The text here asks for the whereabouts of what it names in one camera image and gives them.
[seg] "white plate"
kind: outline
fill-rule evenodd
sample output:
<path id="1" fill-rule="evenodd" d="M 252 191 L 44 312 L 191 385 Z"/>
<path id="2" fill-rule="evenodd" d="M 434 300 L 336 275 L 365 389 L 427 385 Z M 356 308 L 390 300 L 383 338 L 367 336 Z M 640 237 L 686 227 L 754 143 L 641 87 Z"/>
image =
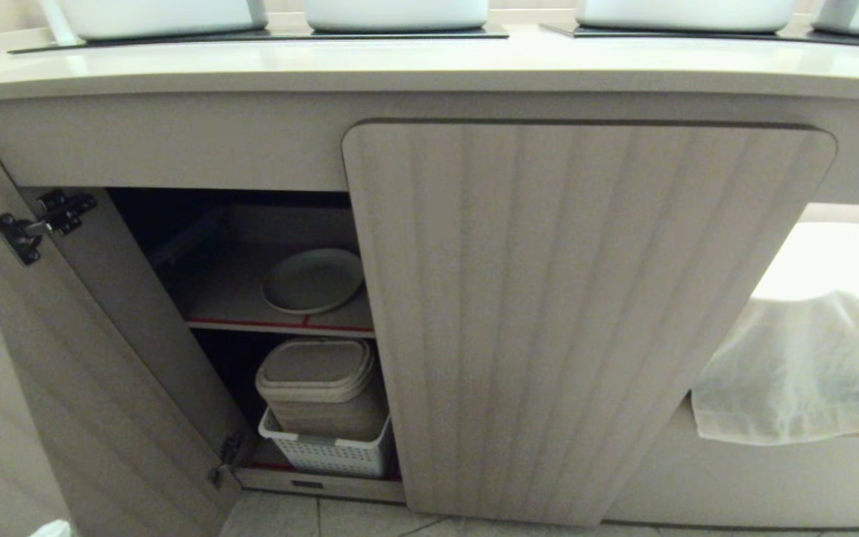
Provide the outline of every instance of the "white plate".
<path id="1" fill-rule="evenodd" d="M 364 283 L 360 258 L 336 248 L 312 249 L 277 263 L 263 279 L 263 299 L 284 313 L 310 315 L 343 306 Z"/>

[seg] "door hinge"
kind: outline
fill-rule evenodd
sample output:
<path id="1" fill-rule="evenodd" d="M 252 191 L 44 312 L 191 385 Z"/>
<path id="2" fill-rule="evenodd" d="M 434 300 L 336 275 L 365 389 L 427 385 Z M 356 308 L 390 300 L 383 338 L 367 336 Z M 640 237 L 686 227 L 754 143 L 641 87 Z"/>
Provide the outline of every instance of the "door hinge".
<path id="1" fill-rule="evenodd" d="M 90 194 L 66 196 L 61 190 L 52 190 L 38 204 L 45 211 L 37 222 L 17 220 L 11 213 L 0 214 L 0 237 L 9 245 L 15 257 L 28 266 L 42 257 L 38 245 L 47 234 L 68 235 L 81 227 L 81 215 L 98 206 Z"/>
<path id="2" fill-rule="evenodd" d="M 207 480 L 215 489 L 220 489 L 224 485 L 225 473 L 234 471 L 238 455 L 241 454 L 241 448 L 245 444 L 245 438 L 245 432 L 238 430 L 224 439 L 221 445 L 221 464 L 207 472 Z"/>

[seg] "cabinet door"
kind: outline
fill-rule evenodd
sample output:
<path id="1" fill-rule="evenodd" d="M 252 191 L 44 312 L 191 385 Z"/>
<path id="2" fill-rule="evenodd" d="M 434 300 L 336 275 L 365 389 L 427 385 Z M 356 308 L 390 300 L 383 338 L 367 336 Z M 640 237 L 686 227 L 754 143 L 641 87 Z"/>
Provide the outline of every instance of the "cabinet door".
<path id="1" fill-rule="evenodd" d="M 599 523 L 835 151 L 802 127 L 351 129 L 410 506 Z"/>
<path id="2" fill-rule="evenodd" d="M 0 167 L 3 213 L 34 218 Z M 88 537 L 217 534 L 238 483 L 209 483 L 214 451 L 50 238 L 39 251 L 24 266 L 0 238 L 0 535 L 68 517 Z"/>
<path id="3" fill-rule="evenodd" d="M 48 188 L 21 188 L 33 210 Z M 54 241 L 125 341 L 148 366 L 191 425 L 215 453 L 229 435 L 245 433 L 245 449 L 256 433 L 198 346 L 187 323 L 134 241 L 112 198 L 101 188 L 76 190 L 95 197 L 88 224 Z"/>

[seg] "vanity countertop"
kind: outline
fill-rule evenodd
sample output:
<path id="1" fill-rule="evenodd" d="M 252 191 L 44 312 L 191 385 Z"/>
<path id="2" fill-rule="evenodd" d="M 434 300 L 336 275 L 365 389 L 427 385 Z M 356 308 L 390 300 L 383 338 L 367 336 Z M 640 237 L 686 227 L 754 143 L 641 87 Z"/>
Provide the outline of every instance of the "vanity countertop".
<path id="1" fill-rule="evenodd" d="M 588 38 L 507 24 L 508 40 L 271 41 L 78 48 L 0 34 L 0 99 L 135 92 L 715 92 L 859 99 L 859 47 Z"/>

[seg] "white plastic basket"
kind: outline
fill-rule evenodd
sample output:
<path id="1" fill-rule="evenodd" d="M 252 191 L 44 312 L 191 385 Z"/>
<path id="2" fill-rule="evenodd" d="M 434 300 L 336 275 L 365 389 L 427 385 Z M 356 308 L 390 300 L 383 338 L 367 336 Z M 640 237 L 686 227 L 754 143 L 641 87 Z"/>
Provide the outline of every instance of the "white plastic basket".
<path id="1" fill-rule="evenodd" d="M 301 472 L 365 478 L 382 478 L 386 475 L 393 451 L 393 427 L 389 417 L 386 418 L 383 431 L 372 442 L 295 435 L 280 432 L 279 429 L 268 408 L 260 419 L 260 435 L 272 439 L 287 461 Z"/>

